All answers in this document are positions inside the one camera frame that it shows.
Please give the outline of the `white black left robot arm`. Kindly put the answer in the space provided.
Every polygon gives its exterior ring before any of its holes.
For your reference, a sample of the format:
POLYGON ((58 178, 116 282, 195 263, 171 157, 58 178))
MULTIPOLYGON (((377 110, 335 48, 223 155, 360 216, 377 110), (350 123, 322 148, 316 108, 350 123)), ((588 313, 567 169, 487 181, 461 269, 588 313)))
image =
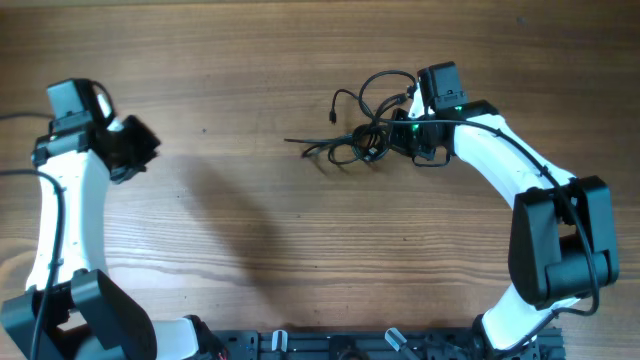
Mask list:
POLYGON ((108 276, 104 208, 110 184, 145 171, 159 139, 138 117, 119 119, 99 82, 47 89, 53 109, 28 174, 41 187, 37 254, 23 295, 1 325, 28 359, 225 359, 198 317, 152 321, 108 276))

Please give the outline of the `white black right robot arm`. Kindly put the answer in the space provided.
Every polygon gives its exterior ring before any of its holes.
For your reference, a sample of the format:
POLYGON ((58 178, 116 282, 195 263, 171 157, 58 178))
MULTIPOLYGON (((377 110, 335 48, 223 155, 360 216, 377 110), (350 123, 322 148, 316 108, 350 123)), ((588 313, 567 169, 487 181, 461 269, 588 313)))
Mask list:
POLYGON ((476 326, 486 354, 523 350, 560 314, 594 314, 620 273, 607 184, 554 165, 489 102, 469 101, 453 62, 420 70, 409 93, 410 109, 392 115, 391 147, 419 167, 434 166, 439 150, 459 158, 512 210, 511 284, 476 326))

